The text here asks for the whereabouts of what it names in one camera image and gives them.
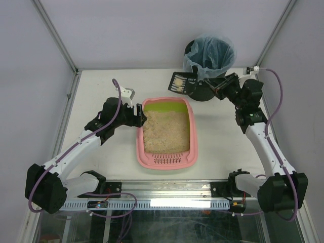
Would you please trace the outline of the pink litter box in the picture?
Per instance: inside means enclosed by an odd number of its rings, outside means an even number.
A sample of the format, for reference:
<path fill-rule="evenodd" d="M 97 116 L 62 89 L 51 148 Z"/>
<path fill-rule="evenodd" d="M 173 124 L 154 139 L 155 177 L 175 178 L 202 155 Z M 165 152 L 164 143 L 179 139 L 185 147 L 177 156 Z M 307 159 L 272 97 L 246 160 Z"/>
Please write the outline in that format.
<path fill-rule="evenodd" d="M 143 129 L 137 129 L 136 155 L 139 164 L 152 170 L 178 170 L 192 166 L 198 158 L 198 141 L 193 110 L 185 98 L 159 97 L 148 98 L 142 103 L 144 111 L 181 112 L 187 116 L 190 147 L 182 153 L 154 154 L 144 150 Z"/>

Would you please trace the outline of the black litter scoop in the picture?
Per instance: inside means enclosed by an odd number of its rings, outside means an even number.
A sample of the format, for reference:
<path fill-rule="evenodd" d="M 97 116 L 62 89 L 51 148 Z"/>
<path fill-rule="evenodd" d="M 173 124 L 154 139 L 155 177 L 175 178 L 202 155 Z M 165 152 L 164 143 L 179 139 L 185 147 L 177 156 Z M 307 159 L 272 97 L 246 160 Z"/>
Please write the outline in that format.
<path fill-rule="evenodd" d="M 202 84 L 203 81 L 198 80 L 196 73 L 174 72 L 168 85 L 168 90 L 181 95 L 191 95 Z"/>

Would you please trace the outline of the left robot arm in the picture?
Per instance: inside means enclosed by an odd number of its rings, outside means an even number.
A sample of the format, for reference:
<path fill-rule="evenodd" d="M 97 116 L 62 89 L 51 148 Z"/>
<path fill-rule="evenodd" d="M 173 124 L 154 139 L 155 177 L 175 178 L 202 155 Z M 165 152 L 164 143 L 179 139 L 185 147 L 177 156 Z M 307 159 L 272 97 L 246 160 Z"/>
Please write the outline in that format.
<path fill-rule="evenodd" d="M 80 195 L 99 196 L 106 192 L 106 178 L 93 171 L 79 177 L 68 176 L 93 150 L 102 146 L 120 126 L 142 127 L 147 118 L 142 105 L 129 107 L 119 98 L 108 98 L 101 111 L 67 149 L 44 163 L 33 164 L 27 171 L 25 197 L 32 212 L 36 204 L 49 214 L 59 211 L 65 201 Z"/>

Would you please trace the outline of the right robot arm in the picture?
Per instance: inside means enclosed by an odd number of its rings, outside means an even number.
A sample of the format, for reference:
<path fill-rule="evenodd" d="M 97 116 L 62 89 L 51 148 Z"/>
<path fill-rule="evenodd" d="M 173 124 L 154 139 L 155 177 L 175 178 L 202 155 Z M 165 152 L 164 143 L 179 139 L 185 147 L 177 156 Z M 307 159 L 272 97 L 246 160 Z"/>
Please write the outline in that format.
<path fill-rule="evenodd" d="M 269 132 L 270 119 L 260 107 L 263 83 L 250 78 L 241 85 L 236 73 L 203 81 L 215 97 L 228 99 L 235 106 L 236 123 L 253 145 L 265 172 L 265 179 L 258 179 L 242 169 L 233 171 L 224 191 L 230 196 L 249 194 L 265 213 L 292 210 L 296 214 L 303 204 L 308 178 L 288 162 Z"/>

